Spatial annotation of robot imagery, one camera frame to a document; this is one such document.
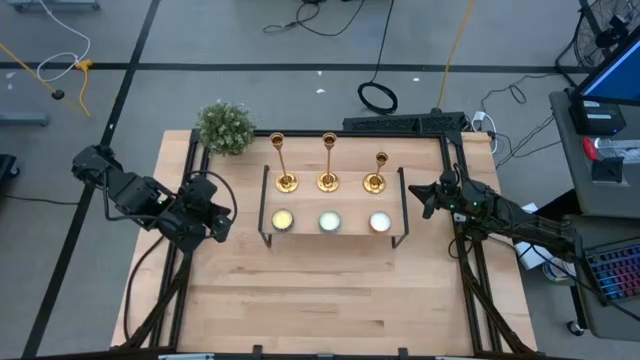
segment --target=potted plant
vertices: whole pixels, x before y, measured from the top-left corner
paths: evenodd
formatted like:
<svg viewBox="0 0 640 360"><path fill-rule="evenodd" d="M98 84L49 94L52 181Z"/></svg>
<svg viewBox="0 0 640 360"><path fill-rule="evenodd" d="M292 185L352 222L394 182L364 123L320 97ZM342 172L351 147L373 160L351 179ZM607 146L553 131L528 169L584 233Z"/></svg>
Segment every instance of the potted plant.
<svg viewBox="0 0 640 360"><path fill-rule="evenodd" d="M244 105L218 100L198 113L200 141L212 155L240 155L253 142L256 126Z"/></svg>

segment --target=white candle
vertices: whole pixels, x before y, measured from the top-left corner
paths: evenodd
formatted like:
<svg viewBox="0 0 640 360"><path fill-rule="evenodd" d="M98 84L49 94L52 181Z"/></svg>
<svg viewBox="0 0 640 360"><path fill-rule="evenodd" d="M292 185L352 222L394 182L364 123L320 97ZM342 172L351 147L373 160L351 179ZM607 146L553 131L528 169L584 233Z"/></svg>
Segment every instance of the white candle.
<svg viewBox="0 0 640 360"><path fill-rule="evenodd" d="M369 225L375 232L386 232L391 228L391 218L386 213L378 211L369 218Z"/></svg>
<svg viewBox="0 0 640 360"><path fill-rule="evenodd" d="M324 232L336 232L340 228L340 215L335 211L327 211L320 215L318 225Z"/></svg>

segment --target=computer screen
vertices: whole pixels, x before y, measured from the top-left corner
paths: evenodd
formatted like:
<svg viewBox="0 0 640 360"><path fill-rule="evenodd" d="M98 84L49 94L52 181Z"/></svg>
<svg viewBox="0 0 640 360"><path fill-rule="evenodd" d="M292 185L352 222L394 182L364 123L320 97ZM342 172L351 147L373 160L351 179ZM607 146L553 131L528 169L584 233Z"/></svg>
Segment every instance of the computer screen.
<svg viewBox="0 0 640 360"><path fill-rule="evenodd" d="M582 92L589 97L640 102L640 38L629 44Z"/></svg>

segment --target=concrete floor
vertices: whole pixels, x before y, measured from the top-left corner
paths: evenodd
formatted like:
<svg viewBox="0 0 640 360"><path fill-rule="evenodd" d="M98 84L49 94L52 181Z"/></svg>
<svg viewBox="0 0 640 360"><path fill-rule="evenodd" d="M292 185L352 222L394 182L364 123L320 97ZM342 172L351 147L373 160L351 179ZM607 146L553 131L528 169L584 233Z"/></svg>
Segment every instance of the concrete floor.
<svg viewBox="0 0 640 360"><path fill-rule="evenodd" d="M94 62L127 63L150 3L110 0L102 2L99 12L77 8L54 12L92 39L89 56ZM318 37L303 29L277 35L261 32L268 24L291 21L298 4L297 0L162 0L141 62L375 63L388 1L367 1L352 27L340 37ZM357 5L329 0L309 25L335 31ZM444 64L465 6L464 0L397 1L383 62ZM454 64L550 66L571 37L577 9L577 1L569 0L477 1ZM18 14L0 6L0 24L11 29L3 32L10 35L0 38L5 45L31 62L61 51L82 53L81 38L60 28L36 6L32 10ZM9 58L0 54L0 62L5 61ZM487 91L524 75L505 71L451 74L443 109L464 110L473 116ZM22 168L21 176L5 190L22 196L78 200L82 186L71 176L71 159L85 146L99 142L124 73L91 72L86 103L92 117L86 119L51 100L28 73L0 70L3 111L46 111L52 119L46 128L0 127L0 153L18 156ZM112 147L127 170L151 174L163 131L192 128L198 109L217 99L247 104L260 128L340 129L345 117L372 115L356 94L358 84L371 75L357 71L141 70L133 78ZM441 78L438 72L383 72L378 81L397 93L398 113L407 114L428 112L435 105ZM77 72L55 82L69 99L77 96L81 84L82 75ZM518 141L550 115L548 93L565 86L559 76L526 80L521 88L527 104L519 105L508 93L501 93L487 101L487 109L498 131ZM523 151L557 139L555 126L549 126ZM495 160L505 155L506 151L499 152ZM530 176L533 172L536 181ZM572 186L560 146L514 159L498 174L503 194L523 205L544 205ZM129 223L107 224L95 200L40 355L104 350L110 344L138 229ZM8 358L22 353L74 208L10 200L0 206L0 358ZM550 284L538 270L523 271L523 280L540 350L584 359L629 359L640 351L636 343L591 335L573 337L563 327L575 317L569 290Z"/></svg>

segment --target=gold candlestick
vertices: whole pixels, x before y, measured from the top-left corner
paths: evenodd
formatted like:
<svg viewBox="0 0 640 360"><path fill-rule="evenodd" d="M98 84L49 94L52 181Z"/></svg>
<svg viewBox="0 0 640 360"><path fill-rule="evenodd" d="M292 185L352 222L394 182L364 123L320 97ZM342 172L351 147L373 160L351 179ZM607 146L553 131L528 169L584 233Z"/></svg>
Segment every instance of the gold candlestick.
<svg viewBox="0 0 640 360"><path fill-rule="evenodd" d="M380 175L380 168L389 160L389 156L384 152L379 152L376 155L376 164L378 170L375 173L371 173L364 177L362 185L364 189L371 194L380 194L387 187L387 181L382 175Z"/></svg>
<svg viewBox="0 0 640 360"><path fill-rule="evenodd" d="M318 188L324 192L333 192L340 186L338 176L331 172L331 149L336 144L337 136L334 133L326 133L322 136L324 147L327 148L327 172L318 176Z"/></svg>
<svg viewBox="0 0 640 360"><path fill-rule="evenodd" d="M282 145L284 144L284 135L282 133L273 133L269 138L271 144L276 150L278 150L278 156L280 157L280 165L282 165L282 175L276 179L276 188L280 192L290 193L298 188L298 178L292 173L287 173L284 167L284 160L282 159Z"/></svg>

